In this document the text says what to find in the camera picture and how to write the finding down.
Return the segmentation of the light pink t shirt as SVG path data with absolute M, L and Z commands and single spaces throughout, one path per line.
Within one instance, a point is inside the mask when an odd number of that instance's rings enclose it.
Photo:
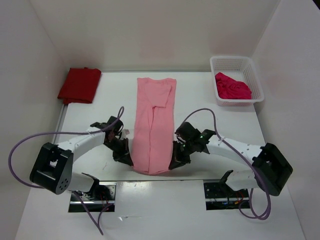
M 136 116 L 130 156 L 133 169 L 146 175 L 169 170 L 174 141 L 177 81 L 137 79 Z

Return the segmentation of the dark red t shirt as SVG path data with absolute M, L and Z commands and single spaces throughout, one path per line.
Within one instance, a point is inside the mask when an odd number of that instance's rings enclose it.
M 64 105 L 92 104 L 102 72 L 97 68 L 70 68 L 57 98 Z

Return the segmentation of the magenta t shirt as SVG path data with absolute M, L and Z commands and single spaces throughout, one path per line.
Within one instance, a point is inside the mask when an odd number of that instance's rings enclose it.
M 233 78 L 219 72 L 215 75 L 215 83 L 218 96 L 227 100 L 251 100 L 252 91 L 242 81 L 236 81 Z

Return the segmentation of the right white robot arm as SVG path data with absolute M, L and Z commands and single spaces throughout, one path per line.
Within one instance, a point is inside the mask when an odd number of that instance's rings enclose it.
M 177 130 L 177 141 L 173 142 L 173 152 L 169 169 L 182 167 L 191 162 L 195 152 L 217 155 L 238 163 L 248 164 L 249 170 L 227 171 L 221 178 L 219 191 L 225 197 L 237 190 L 260 188 L 271 196 L 279 196 L 293 167 L 281 151 L 272 143 L 264 146 L 246 144 L 225 137 L 209 129 L 200 132 Z

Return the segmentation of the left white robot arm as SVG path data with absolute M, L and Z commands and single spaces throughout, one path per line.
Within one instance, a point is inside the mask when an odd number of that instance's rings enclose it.
M 73 172 L 73 164 L 90 150 L 104 145 L 112 151 L 113 160 L 128 166 L 134 163 L 130 156 L 129 140 L 123 137 L 122 123 L 106 131 L 106 122 L 95 122 L 89 134 L 79 135 L 59 144 L 45 143 L 37 156 L 29 179 L 32 183 L 60 195 L 64 191 L 81 192 L 87 199 L 94 200 L 107 193 L 100 180 L 87 173 Z

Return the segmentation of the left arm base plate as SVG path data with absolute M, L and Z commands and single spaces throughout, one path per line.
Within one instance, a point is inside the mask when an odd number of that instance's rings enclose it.
M 98 213 L 104 208 L 106 208 L 105 212 L 114 212 L 116 188 L 116 182 L 102 181 L 99 183 L 99 187 L 94 193 L 77 191 L 76 193 L 78 194 L 78 197 L 74 193 L 71 193 L 68 212 L 84 213 L 85 208 L 80 200 L 83 201 L 84 205 L 90 212 Z

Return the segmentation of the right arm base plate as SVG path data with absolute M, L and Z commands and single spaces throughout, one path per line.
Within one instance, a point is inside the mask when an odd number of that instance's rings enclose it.
M 243 209 L 250 208 L 247 189 L 234 191 L 218 181 L 204 181 L 203 189 L 207 211 L 234 210 L 239 206 Z

